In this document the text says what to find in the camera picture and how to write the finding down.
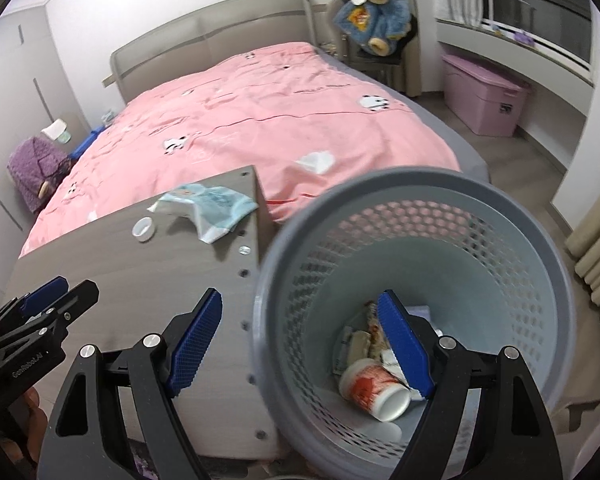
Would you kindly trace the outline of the person's left hand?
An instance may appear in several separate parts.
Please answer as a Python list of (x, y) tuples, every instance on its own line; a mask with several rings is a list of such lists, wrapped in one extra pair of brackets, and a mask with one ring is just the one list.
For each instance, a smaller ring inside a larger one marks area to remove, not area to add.
[(12, 404), (20, 428), (27, 437), (27, 450), (35, 463), (40, 459), (47, 416), (41, 408), (38, 390), (29, 388), (20, 399)]

